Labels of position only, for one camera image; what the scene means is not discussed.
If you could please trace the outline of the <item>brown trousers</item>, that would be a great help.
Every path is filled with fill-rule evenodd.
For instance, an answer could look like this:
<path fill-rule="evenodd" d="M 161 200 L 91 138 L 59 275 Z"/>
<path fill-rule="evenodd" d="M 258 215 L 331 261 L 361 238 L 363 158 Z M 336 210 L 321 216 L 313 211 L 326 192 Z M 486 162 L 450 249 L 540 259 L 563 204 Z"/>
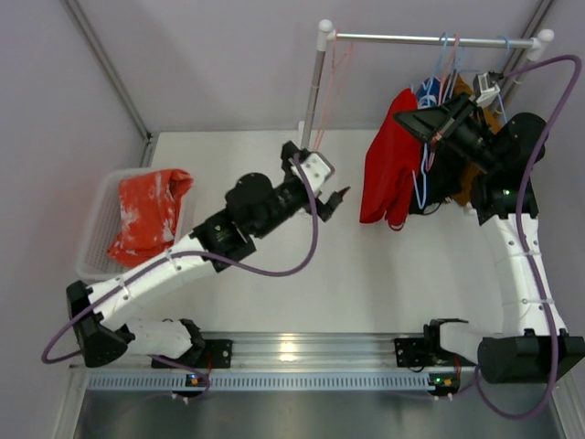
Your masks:
<path fill-rule="evenodd" d="M 453 95 L 459 96 L 462 93 L 472 94 L 473 90 L 462 79 L 462 77 L 458 75 L 456 78 Z M 491 131 L 496 134 L 501 129 L 502 125 L 499 123 L 493 112 L 483 109 L 483 113 Z M 460 189 L 457 193 L 451 195 L 451 199 L 453 199 L 461 207 L 465 207 L 468 203 L 470 203 L 473 180 L 481 173 L 482 171 L 476 165 L 465 159 L 463 170 L 459 175 Z"/>

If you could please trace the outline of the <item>black trousers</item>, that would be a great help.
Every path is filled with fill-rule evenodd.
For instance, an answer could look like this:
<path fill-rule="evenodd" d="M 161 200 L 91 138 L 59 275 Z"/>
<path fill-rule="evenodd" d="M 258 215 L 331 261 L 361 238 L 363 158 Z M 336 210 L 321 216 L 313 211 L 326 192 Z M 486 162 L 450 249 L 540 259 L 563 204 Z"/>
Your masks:
<path fill-rule="evenodd" d="M 422 215 L 427 207 L 459 194 L 463 189 L 466 164 L 466 160 L 450 148 L 438 152 L 431 170 L 415 179 L 409 214 Z"/>

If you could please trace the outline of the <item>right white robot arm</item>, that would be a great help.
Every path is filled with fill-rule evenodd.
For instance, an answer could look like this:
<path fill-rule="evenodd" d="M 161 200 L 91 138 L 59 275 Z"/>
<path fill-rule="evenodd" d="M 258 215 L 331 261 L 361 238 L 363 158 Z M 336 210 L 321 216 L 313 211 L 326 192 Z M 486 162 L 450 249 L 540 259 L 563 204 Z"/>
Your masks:
<path fill-rule="evenodd" d="M 465 320 L 440 320 L 438 349 L 471 361 L 491 384 L 562 378 L 584 358 L 584 338 L 569 333 L 554 304 L 538 244 L 537 201 L 523 179 L 545 120 L 521 112 L 493 133 L 466 93 L 394 119 L 433 150 L 454 152 L 481 170 L 471 204 L 493 254 L 503 324 L 489 333 Z"/>

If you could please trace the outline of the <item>red trousers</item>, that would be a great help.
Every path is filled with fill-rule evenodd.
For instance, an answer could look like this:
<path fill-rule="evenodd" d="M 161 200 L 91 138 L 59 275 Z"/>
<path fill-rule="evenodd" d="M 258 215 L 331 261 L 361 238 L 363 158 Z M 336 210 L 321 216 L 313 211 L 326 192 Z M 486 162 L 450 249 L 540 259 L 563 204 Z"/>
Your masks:
<path fill-rule="evenodd" d="M 362 224 L 384 220 L 393 230 L 404 226 L 410 213 L 414 180 L 419 173 L 421 144 L 394 116 L 417 108 L 413 92 L 401 91 L 390 104 L 367 150 L 359 214 Z"/>

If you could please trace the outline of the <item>blue patterned trousers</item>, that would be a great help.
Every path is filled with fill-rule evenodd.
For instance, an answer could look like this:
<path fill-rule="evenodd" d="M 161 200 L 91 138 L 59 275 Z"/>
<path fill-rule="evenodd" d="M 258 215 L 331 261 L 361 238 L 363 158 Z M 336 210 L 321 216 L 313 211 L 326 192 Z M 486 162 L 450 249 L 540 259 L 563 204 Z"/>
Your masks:
<path fill-rule="evenodd" d="M 414 93 L 417 108 L 426 109 L 441 104 L 441 80 L 437 77 L 426 79 Z"/>

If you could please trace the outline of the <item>white clothes rack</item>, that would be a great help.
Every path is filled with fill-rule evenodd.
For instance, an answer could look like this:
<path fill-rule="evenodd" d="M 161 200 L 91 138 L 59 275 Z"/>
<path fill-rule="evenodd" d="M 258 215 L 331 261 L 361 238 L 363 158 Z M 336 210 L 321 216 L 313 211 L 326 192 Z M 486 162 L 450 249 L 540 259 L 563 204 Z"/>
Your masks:
<path fill-rule="evenodd" d="M 301 148 L 312 152 L 314 146 L 311 143 L 315 135 L 313 134 L 314 116 L 318 102 L 318 96 L 323 76 L 324 63 L 326 59 L 327 50 L 332 47 L 334 24 L 328 20 L 323 19 L 318 25 L 318 34 L 316 40 L 316 56 L 314 61 L 314 71 L 311 79 L 309 98 L 304 120 L 301 124 Z M 357 34 L 339 32 L 338 42 L 349 43 L 383 43 L 383 44 L 406 44 L 418 46 L 438 46 L 442 47 L 440 37 L 424 37 L 424 36 L 400 36 L 400 35 L 375 35 L 375 34 Z M 554 32 L 550 29 L 543 29 L 534 37 L 528 38 L 512 38 L 510 39 L 511 49 L 520 49 L 525 52 L 526 58 L 532 62 L 536 62 L 542 58 L 549 44 L 554 39 Z M 453 37 L 449 37 L 447 46 L 452 46 Z M 493 38 L 473 38 L 460 37 L 459 47 L 463 48 L 501 48 L 505 49 L 505 42 L 496 37 Z"/>

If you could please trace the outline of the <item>white plastic laundry basket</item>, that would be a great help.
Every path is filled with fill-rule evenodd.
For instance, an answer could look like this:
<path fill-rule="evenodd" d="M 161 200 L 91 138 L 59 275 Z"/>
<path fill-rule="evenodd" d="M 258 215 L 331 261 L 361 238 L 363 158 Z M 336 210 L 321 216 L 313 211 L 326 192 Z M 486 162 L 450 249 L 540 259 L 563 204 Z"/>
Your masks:
<path fill-rule="evenodd" d="M 80 279 L 104 281 L 131 269 L 118 264 L 107 254 L 112 241 L 121 230 L 118 186 L 127 177 L 136 177 L 162 169 L 167 168 L 128 168 L 114 171 L 102 180 L 81 240 L 80 256 L 76 267 Z M 174 243 L 187 233 L 192 219 L 193 191 L 191 188 L 182 201 Z"/>

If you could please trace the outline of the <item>aluminium mounting rail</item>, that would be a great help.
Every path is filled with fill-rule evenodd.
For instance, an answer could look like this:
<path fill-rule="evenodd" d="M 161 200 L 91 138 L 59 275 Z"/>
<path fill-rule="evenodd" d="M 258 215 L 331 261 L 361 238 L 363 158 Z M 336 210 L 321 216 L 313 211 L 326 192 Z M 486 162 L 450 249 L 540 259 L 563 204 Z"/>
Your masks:
<path fill-rule="evenodd" d="M 466 359 L 439 351 L 436 337 L 426 334 L 277 334 L 203 333 L 179 357 L 163 354 L 178 343 L 164 341 L 153 354 L 174 362 L 174 368 L 265 369 L 316 371 L 386 370 L 421 371 L 471 367 Z"/>

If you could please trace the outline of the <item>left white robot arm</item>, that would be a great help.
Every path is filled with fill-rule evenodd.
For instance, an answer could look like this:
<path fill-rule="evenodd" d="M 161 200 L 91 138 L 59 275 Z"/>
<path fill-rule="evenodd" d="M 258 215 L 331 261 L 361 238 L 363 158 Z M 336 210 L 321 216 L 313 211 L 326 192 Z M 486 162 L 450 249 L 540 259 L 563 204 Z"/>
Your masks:
<path fill-rule="evenodd" d="M 184 284 L 230 267 L 267 277 L 286 277 L 297 267 L 272 273 L 244 263 L 255 240 L 266 237 L 298 211 L 312 217 L 311 248 L 316 250 L 319 222 L 326 222 L 343 202 L 347 190 L 319 199 L 334 167 L 318 152 L 283 145 L 284 179 L 274 186 L 260 173 L 239 178 L 225 195 L 226 206 L 192 229 L 178 243 L 127 273 L 95 284 L 77 281 L 66 290 L 71 328 L 88 368 L 100 368 L 127 355 L 151 358 L 159 368 L 194 368 L 206 341 L 190 319 L 141 320 L 136 314 L 154 300 Z"/>

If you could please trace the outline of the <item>light blue hanger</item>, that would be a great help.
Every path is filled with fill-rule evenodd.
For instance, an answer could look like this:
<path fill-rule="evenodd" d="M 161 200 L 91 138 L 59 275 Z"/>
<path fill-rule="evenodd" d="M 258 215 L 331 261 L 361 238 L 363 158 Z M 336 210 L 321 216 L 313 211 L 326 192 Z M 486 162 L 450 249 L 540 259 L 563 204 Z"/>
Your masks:
<path fill-rule="evenodd" d="M 504 78 L 504 71 L 505 71 L 505 65 L 509 59 L 509 55 L 511 54 L 511 46 L 510 46 L 510 38 L 508 36 L 505 35 L 499 35 L 496 38 L 498 39 L 502 39 L 505 42 L 505 54 L 504 56 L 502 56 L 500 58 L 500 60 L 498 61 L 498 65 L 497 68 L 493 71 L 494 74 L 497 73 L 497 78 L 498 78 L 498 87 L 499 87 L 499 93 L 497 95 L 497 99 L 496 99 L 496 103 L 497 106 L 495 107 L 495 113 L 499 116 L 502 116 L 502 120 L 507 123 L 509 121 L 505 106 L 504 106 L 504 101 L 503 101 L 503 96 L 502 96 L 502 89 L 503 89 L 503 78 Z M 463 59 L 464 59 L 464 49 L 462 49 L 462 55 L 460 56 L 460 62 L 463 63 Z M 471 69 L 471 68 L 463 68 L 462 66 L 460 66 L 461 68 L 458 69 L 458 72 L 460 74 L 462 73 L 481 73 L 481 71 L 479 69 Z"/>
<path fill-rule="evenodd" d="M 442 43 L 441 53 L 431 71 L 429 77 L 439 78 L 440 69 L 444 65 L 445 55 L 447 51 L 449 35 L 443 33 L 440 36 L 440 42 Z M 428 173 L 431 171 L 433 164 L 434 154 L 431 152 L 430 147 L 424 144 L 421 149 L 420 168 L 418 172 L 412 172 L 412 178 L 414 183 L 414 195 L 417 202 L 417 206 L 421 211 L 424 211 L 427 207 L 427 201 L 429 200 L 429 189 L 428 189 Z"/>

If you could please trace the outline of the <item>orange white patterned trousers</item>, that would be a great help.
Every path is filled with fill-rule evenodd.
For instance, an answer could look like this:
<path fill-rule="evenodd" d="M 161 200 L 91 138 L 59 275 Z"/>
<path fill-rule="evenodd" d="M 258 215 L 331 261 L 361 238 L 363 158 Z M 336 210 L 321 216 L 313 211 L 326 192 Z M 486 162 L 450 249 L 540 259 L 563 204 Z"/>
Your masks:
<path fill-rule="evenodd" d="M 118 186 L 121 230 L 107 251 L 110 259 L 133 268 L 171 247 L 183 198 L 193 184 L 179 168 L 123 179 Z"/>

